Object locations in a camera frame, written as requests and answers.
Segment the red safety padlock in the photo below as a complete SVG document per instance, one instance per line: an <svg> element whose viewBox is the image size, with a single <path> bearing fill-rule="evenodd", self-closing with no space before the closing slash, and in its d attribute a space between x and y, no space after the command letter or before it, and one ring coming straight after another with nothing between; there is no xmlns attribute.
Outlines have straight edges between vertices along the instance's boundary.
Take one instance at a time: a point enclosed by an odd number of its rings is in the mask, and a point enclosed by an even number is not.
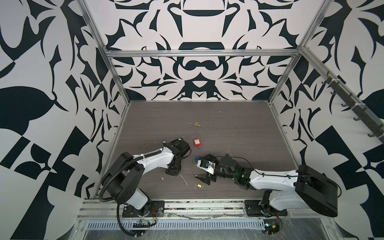
<svg viewBox="0 0 384 240"><path fill-rule="evenodd" d="M196 138L194 139L194 145L195 147L197 147L198 149L200 149L201 145L202 145L202 142L201 142L201 133L200 132L197 132L196 133Z"/></svg>

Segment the blue padlock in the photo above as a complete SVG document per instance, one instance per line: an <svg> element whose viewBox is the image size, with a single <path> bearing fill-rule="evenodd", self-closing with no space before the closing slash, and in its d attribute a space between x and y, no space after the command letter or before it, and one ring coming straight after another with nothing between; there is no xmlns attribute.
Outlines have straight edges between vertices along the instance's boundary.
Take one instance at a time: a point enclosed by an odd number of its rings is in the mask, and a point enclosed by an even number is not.
<svg viewBox="0 0 384 240"><path fill-rule="evenodd" d="M198 163L198 161L201 160L201 156L195 156L194 160L195 160L195 163Z"/></svg>

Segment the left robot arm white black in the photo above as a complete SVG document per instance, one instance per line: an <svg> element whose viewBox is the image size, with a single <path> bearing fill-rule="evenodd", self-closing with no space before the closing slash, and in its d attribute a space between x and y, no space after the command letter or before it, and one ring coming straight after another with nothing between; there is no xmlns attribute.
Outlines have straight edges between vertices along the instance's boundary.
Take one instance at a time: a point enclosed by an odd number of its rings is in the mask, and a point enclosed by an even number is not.
<svg viewBox="0 0 384 240"><path fill-rule="evenodd" d="M138 188L143 175L163 168L167 175L177 176L182 169L182 160L190 153L191 147L182 138L164 142L159 149L149 153L122 153L102 177L99 201L115 201L119 206L128 205L146 212L151 200Z"/></svg>

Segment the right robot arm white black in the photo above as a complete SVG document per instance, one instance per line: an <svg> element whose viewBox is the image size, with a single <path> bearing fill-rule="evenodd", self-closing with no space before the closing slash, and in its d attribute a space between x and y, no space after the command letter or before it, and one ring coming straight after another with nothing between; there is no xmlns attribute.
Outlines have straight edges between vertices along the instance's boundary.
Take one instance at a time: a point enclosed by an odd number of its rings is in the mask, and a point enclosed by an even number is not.
<svg viewBox="0 0 384 240"><path fill-rule="evenodd" d="M288 209L311 209L326 217L338 216L339 185L325 175L306 166L297 170L262 171L241 166L235 157L206 155L196 160L206 172L200 180L207 185L217 178L232 179L243 190L262 190L263 199L257 209L271 216Z"/></svg>

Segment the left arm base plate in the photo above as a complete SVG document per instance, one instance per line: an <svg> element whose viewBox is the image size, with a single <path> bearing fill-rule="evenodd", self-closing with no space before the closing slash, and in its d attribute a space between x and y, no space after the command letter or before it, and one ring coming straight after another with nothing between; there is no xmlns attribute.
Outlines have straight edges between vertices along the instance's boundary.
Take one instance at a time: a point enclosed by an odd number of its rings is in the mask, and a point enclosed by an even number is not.
<svg viewBox="0 0 384 240"><path fill-rule="evenodd" d="M138 218L151 216L152 212L162 212L165 207L165 201L148 201L141 209L125 204L122 216L123 218Z"/></svg>

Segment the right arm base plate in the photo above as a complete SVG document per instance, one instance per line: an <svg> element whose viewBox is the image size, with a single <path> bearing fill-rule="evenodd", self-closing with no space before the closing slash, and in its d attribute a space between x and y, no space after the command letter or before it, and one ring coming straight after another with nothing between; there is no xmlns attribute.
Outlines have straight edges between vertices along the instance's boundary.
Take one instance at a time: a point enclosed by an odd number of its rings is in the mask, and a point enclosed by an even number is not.
<svg viewBox="0 0 384 240"><path fill-rule="evenodd" d="M262 204L261 200L245 200L245 210L248 217L276 217L287 216L288 211L279 211L268 204Z"/></svg>

